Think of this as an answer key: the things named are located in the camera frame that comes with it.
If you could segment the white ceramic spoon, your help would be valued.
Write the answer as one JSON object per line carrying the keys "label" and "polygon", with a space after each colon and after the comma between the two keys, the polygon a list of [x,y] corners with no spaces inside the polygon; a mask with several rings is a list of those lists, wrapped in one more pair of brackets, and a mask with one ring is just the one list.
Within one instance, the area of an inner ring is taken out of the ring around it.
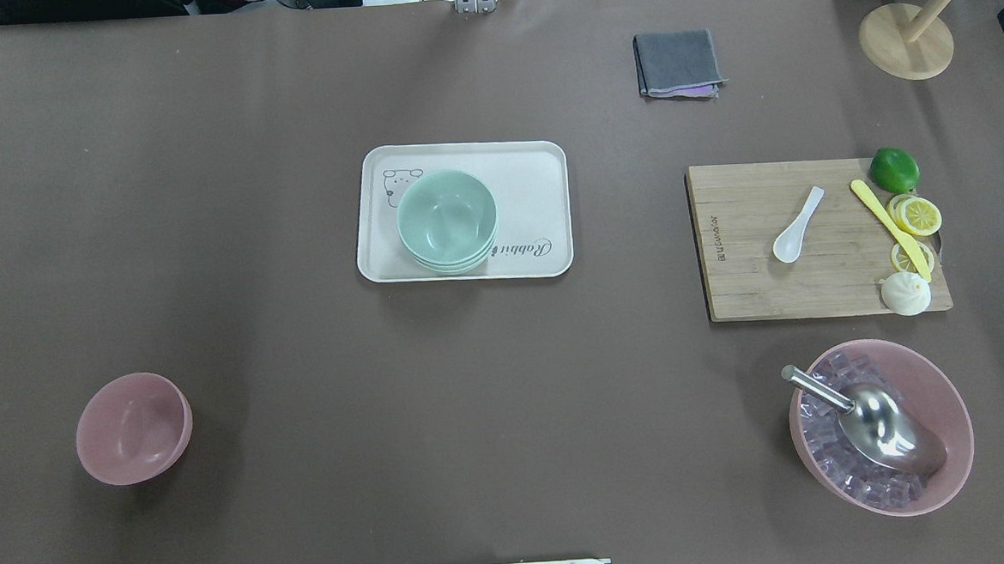
{"label": "white ceramic spoon", "polygon": [[824,195],[825,191],[822,187],[813,186],[811,188],[803,208],[797,212],[797,216],[790,222],[789,226],[783,229],[772,243],[773,256],[776,260],[792,264],[799,258],[803,243],[805,243],[805,232],[808,224]]}

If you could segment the small pink bowl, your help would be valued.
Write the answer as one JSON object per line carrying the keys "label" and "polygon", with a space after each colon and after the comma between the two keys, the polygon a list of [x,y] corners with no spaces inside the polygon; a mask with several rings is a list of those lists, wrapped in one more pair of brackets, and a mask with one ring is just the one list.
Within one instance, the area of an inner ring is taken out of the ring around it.
{"label": "small pink bowl", "polygon": [[76,430],[76,454],[100,482],[146,482],[176,464],[192,435],[194,413],[162,375],[134,373],[100,388]]}

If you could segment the green bowl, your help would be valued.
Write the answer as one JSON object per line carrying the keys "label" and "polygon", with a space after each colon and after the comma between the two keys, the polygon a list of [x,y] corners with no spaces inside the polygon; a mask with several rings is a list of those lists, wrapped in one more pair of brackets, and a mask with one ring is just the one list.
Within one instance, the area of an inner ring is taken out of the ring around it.
{"label": "green bowl", "polygon": [[413,254],[413,259],[417,264],[426,267],[427,270],[433,271],[434,273],[439,273],[442,275],[462,274],[470,272],[471,269],[476,268],[477,266],[479,266],[479,264],[483,264],[485,260],[489,257],[489,252],[494,247],[495,247],[494,244],[489,244],[485,246],[484,249],[481,249],[480,252],[477,252],[475,255],[469,257],[469,259],[463,260],[462,262],[452,262],[452,263],[432,262],[432,261],[427,261],[427,259],[424,259],[421,256],[414,254]]}
{"label": "green bowl", "polygon": [[425,173],[400,199],[396,227],[410,254],[431,264],[465,262],[492,246],[497,234],[495,196],[472,174]]}
{"label": "green bowl", "polygon": [[421,239],[402,239],[401,242],[417,264],[436,273],[453,274],[481,264],[495,245],[496,236],[492,233],[484,237],[436,237],[426,233]]}

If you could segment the top green bowl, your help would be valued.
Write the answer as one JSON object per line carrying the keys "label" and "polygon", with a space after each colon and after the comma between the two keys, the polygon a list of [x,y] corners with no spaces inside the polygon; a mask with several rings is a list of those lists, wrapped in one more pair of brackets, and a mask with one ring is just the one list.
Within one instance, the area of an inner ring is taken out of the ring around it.
{"label": "top green bowl", "polygon": [[400,199],[396,227],[410,254],[431,264],[465,262],[492,246],[497,234],[495,196],[472,174],[425,173]]}

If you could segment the large pink bowl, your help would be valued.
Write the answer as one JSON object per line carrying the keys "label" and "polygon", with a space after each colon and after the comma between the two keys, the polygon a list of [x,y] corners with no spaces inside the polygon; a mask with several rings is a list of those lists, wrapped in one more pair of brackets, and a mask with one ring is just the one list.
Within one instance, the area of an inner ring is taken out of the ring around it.
{"label": "large pink bowl", "polygon": [[859,355],[867,355],[880,366],[880,371],[896,387],[904,398],[896,400],[898,405],[919,421],[935,432],[938,438],[946,443],[947,463],[940,467],[932,476],[928,476],[928,486],[921,498],[914,500],[898,511],[887,511],[871,508],[856,502],[844,495],[832,482],[827,480],[818,470],[817,462],[809,455],[802,442],[799,405],[803,391],[795,390],[789,407],[789,431],[793,446],[803,465],[824,488],[835,493],[841,500],[863,507],[870,512],[884,516],[914,518],[937,510],[951,501],[960,493],[969,479],[971,466],[974,464],[975,441],[974,429],[963,399],[953,386],[952,381],[917,351],[901,344],[889,343],[875,338],[855,339],[840,343],[823,353],[810,369],[823,361],[835,351],[853,351]]}

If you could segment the white rabbit tray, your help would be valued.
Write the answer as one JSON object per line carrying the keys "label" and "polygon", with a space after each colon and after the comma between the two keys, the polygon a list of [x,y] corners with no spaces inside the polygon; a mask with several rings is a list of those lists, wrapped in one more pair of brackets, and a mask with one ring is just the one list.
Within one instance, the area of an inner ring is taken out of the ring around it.
{"label": "white rabbit tray", "polygon": [[459,280],[561,276],[572,265],[572,223],[565,151],[552,142],[384,144],[362,161],[357,267],[376,283],[444,280],[415,262],[400,241],[402,194],[423,174],[457,168],[493,192],[495,245]]}

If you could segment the bamboo cutting board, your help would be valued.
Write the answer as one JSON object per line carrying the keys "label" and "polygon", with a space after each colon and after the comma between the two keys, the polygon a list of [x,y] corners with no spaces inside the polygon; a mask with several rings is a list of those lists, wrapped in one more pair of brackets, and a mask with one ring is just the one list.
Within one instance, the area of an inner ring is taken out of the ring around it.
{"label": "bamboo cutting board", "polygon": [[[851,192],[868,158],[689,167],[687,197],[714,322],[887,313],[880,282],[894,273],[895,239]],[[772,245],[813,187],[824,195],[801,255]]]}

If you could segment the folded grey cloth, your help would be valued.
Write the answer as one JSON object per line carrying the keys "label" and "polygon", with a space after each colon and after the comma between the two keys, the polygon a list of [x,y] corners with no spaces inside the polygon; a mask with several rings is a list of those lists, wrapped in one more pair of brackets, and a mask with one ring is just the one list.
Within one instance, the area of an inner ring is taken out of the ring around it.
{"label": "folded grey cloth", "polygon": [[708,29],[638,33],[632,40],[640,95],[665,100],[717,97],[727,79]]}

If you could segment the clear ice cubes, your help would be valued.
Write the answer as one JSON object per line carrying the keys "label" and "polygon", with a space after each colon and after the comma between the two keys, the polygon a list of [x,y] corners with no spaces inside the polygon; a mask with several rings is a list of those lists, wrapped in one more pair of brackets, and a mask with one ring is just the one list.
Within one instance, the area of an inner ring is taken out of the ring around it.
{"label": "clear ice cubes", "polygon": [[[813,368],[812,376],[834,390],[862,382],[877,385],[896,400],[900,390],[885,379],[871,357],[853,351],[835,351]],[[926,476],[910,475],[869,461],[844,436],[835,409],[805,391],[800,395],[799,416],[802,442],[818,470],[848,498],[868,507],[898,511],[921,498],[928,486]]]}

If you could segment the lower lemon slice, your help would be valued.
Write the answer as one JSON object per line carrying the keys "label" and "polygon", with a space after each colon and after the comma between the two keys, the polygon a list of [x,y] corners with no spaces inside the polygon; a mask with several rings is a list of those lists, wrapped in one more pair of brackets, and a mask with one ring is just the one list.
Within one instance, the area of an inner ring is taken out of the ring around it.
{"label": "lower lemon slice", "polygon": [[[924,263],[926,264],[927,272],[936,270],[936,254],[931,247],[925,243],[917,243],[917,247],[921,249],[921,254],[923,256]],[[914,263],[913,259],[909,257],[906,250],[900,244],[894,244],[890,251],[890,261],[894,269],[898,271],[914,272],[917,273],[917,264]]]}

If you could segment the lemon slice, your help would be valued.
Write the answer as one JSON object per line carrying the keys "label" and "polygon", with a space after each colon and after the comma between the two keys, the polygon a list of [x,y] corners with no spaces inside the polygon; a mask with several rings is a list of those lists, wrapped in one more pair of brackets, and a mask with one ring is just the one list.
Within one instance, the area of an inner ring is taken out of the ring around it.
{"label": "lemon slice", "polygon": [[[936,254],[931,247],[925,243],[917,243],[917,247],[921,249],[921,254],[923,256],[924,263],[926,264],[927,272],[936,270]],[[913,259],[909,257],[906,250],[900,244],[894,244],[890,251],[890,261],[894,269],[898,271],[914,272],[917,273],[917,264],[914,263]]]}
{"label": "lemon slice", "polygon": [[928,237],[941,228],[942,215],[937,205],[912,193],[893,196],[886,211],[905,233]]}

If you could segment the metal ice scoop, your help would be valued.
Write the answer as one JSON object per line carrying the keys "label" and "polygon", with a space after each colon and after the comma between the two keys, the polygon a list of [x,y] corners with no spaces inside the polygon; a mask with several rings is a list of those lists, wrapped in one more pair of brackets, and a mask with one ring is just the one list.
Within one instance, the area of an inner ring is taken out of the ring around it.
{"label": "metal ice scoop", "polygon": [[845,437],[869,461],[915,476],[932,476],[947,463],[946,443],[877,385],[831,390],[794,365],[784,366],[781,377],[830,405]]}

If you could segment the yellow plastic knife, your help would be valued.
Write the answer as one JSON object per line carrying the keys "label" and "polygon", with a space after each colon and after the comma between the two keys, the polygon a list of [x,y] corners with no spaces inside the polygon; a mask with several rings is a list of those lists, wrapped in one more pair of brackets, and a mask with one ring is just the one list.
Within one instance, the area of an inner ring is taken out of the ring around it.
{"label": "yellow plastic knife", "polygon": [[869,185],[864,181],[851,180],[850,181],[851,192],[855,194],[856,197],[866,205],[868,211],[876,216],[881,224],[889,231],[893,239],[897,242],[903,250],[905,250],[906,256],[912,261],[916,268],[918,275],[925,279],[927,282],[931,282],[931,269],[928,267],[928,260],[926,259],[923,249],[919,246],[919,243],[911,236],[911,234],[906,233],[901,230],[897,223],[892,219],[891,215],[886,212],[886,207],[880,203],[878,198],[872,192]]}

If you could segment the white steamed bun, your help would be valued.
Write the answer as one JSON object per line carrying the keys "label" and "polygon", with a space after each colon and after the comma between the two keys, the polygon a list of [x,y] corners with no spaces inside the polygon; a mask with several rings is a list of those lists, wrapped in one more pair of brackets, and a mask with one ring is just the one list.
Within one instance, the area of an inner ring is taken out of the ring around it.
{"label": "white steamed bun", "polygon": [[930,283],[916,272],[898,271],[880,281],[885,306],[902,316],[926,312],[933,298]]}

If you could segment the green lime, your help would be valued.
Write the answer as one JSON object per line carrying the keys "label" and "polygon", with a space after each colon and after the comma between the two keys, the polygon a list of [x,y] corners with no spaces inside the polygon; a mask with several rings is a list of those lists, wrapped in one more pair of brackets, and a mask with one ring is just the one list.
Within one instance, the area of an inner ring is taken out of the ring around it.
{"label": "green lime", "polygon": [[890,194],[914,192],[920,183],[921,170],[918,162],[911,154],[899,148],[878,148],[869,165],[869,179]]}

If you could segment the upper lemon slice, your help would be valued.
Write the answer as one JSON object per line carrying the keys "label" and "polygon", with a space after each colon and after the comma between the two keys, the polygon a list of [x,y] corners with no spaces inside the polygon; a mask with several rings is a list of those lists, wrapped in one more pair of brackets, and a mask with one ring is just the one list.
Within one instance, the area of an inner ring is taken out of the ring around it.
{"label": "upper lemon slice", "polygon": [[942,215],[937,205],[912,193],[893,196],[886,211],[905,233],[928,237],[941,228]]}

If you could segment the wooden mug stand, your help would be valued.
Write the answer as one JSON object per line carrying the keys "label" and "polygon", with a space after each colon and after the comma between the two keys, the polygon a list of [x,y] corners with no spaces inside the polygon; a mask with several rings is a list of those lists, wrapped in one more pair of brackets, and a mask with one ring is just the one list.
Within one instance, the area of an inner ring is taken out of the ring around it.
{"label": "wooden mug stand", "polygon": [[881,70],[903,80],[923,81],[947,69],[954,54],[952,33],[939,15],[952,0],[889,3],[864,17],[860,48]]}

